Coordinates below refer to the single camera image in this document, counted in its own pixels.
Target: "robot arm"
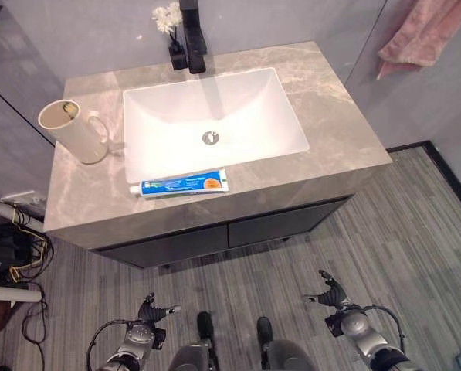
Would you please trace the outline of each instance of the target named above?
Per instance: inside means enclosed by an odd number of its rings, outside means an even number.
[[[156,308],[154,293],[149,294],[139,308],[136,321],[119,321],[127,325],[124,341],[119,349],[97,371],[142,371],[152,349],[159,350],[165,341],[166,331],[157,328],[156,323],[167,315],[181,310],[180,306]],[[86,369],[90,367],[90,348],[86,355]]]
[[[334,337],[347,336],[358,350],[364,363],[373,371],[422,371],[403,352],[403,334],[398,320],[396,321],[400,332],[400,349],[389,345],[386,339],[371,326],[365,314],[369,309],[381,309],[396,318],[391,311],[375,305],[361,308],[352,303],[345,294],[345,290],[329,273],[320,271],[320,274],[330,289],[320,295],[304,295],[304,299],[317,301],[322,305],[337,309],[334,315],[325,320]]]

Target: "cabinet drawer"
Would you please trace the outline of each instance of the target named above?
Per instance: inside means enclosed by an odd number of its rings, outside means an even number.
[[[229,224],[229,247],[265,242],[312,230],[347,199],[306,206]]]
[[[105,257],[146,268],[212,254],[226,249],[227,246],[227,226],[224,225],[113,247],[99,253]]]

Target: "yellow cable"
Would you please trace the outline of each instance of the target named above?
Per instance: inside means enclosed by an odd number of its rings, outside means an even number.
[[[32,261],[31,263],[29,264],[26,264],[26,265],[22,265],[20,267],[14,267],[14,266],[11,266],[8,270],[9,270],[9,273],[11,274],[11,278],[12,280],[15,282],[15,283],[18,283],[21,279],[21,274],[19,273],[19,271],[21,269],[26,269],[26,268],[30,268],[30,267],[33,267],[34,265],[36,264],[40,264],[42,261],[43,261],[43,251],[48,248],[48,241],[29,231],[29,230],[23,230],[20,225],[18,225],[16,222],[15,222],[15,206],[14,206],[14,213],[12,214],[12,224],[14,224],[15,226],[18,227],[18,229],[21,231],[21,232],[24,232],[24,233],[27,233],[27,234],[30,234],[32,236],[34,236],[35,238],[37,238],[39,240],[39,242],[41,243],[40,244],[40,247],[41,247],[41,250],[40,250],[40,253],[39,253],[39,259],[38,260],[35,260],[35,261]]]

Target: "rectangular sink basin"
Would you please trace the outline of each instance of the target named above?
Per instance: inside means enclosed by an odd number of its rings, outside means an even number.
[[[307,151],[273,68],[124,91],[129,183]]]

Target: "gray wooden floor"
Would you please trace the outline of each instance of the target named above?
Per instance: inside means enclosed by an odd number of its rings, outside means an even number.
[[[328,308],[300,296],[326,287],[317,274],[334,273],[361,305],[392,308],[407,334],[408,355],[427,370],[451,370],[461,352],[461,204],[420,149],[393,154],[395,164],[370,182],[312,233],[190,260],[170,271],[140,271],[56,242],[56,259],[40,280],[46,289],[49,337],[46,369],[80,370],[90,337],[114,318],[133,318],[155,291],[160,305],[181,304],[164,320],[167,341],[152,353],[149,370],[168,368],[181,345],[195,341],[195,317],[210,311],[222,370],[259,369],[255,321],[267,315],[276,337],[292,339],[319,370],[365,370],[346,339],[324,324]],[[20,335],[21,310],[0,333],[0,363],[39,370],[35,346]],[[392,341],[384,315],[370,315]],[[123,329],[99,338],[94,365],[121,341]]]

